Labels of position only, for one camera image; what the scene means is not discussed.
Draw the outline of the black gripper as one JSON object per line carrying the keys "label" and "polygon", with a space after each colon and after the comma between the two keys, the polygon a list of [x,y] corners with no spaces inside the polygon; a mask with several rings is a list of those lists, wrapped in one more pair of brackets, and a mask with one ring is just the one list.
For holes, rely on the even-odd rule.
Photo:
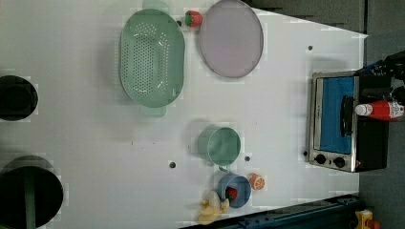
{"label": "black gripper", "polygon": [[375,89],[367,89],[363,95],[371,98],[383,99],[386,101],[396,101],[400,105],[404,104],[404,63],[405,52],[398,52],[388,55],[384,60],[363,67],[354,73],[363,79],[388,79],[389,81],[398,80],[401,86],[378,86]]}

